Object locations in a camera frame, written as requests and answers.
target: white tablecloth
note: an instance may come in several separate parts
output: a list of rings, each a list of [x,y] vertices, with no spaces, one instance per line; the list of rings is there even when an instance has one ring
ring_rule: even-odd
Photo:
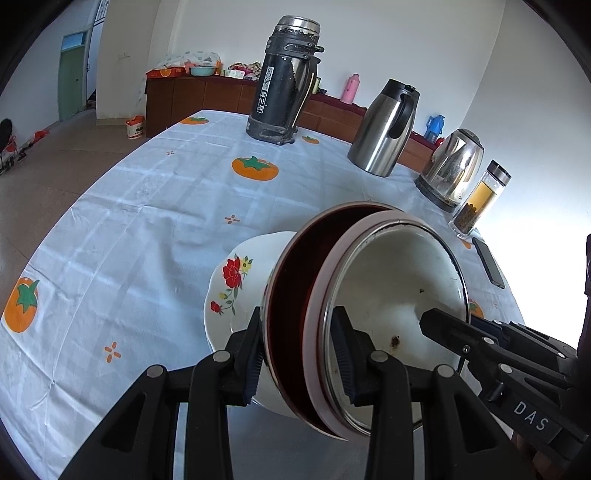
[[[510,289],[491,285],[474,247],[447,227],[449,215],[418,192],[415,172],[397,165],[382,179],[347,160],[346,142],[302,129],[294,144],[278,147],[248,137],[244,115],[199,117],[209,122],[171,127],[80,197],[22,274],[39,280],[33,322],[16,333],[3,315],[0,416],[41,479],[59,476],[146,367],[172,370],[210,354],[203,302],[232,248],[295,231],[339,203],[372,199],[423,218],[457,256],[485,316],[522,322]],[[232,161],[251,156],[275,164],[277,177],[238,176]],[[229,425],[238,480],[363,477],[365,449],[299,420],[253,404],[230,408]],[[183,434],[181,425],[179,456]]]

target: window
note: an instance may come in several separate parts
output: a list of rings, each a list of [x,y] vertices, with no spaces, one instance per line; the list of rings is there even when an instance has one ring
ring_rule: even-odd
[[[100,0],[99,9],[96,13],[95,25],[105,21],[107,14],[107,7],[109,6],[109,0]]]
[[[73,33],[72,35],[66,35],[61,41],[61,50],[68,50],[74,47],[80,47],[84,45],[86,38],[86,32]]]

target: black thermos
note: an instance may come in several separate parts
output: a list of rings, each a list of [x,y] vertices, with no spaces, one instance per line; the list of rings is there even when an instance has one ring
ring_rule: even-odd
[[[286,15],[267,41],[246,133],[277,145],[293,143],[297,118],[310,96],[320,59],[320,24]]]

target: white bucket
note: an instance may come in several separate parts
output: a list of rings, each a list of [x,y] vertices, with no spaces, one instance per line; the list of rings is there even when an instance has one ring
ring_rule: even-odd
[[[144,134],[144,117],[138,115],[125,122],[127,125],[127,137],[129,139],[139,138]]]

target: pink thermos flask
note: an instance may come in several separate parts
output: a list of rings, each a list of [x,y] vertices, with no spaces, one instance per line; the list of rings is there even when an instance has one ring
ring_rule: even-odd
[[[359,75],[354,73],[348,78],[347,85],[345,85],[345,90],[340,97],[340,101],[351,105],[355,98],[355,94],[357,93],[357,88],[359,88]]]

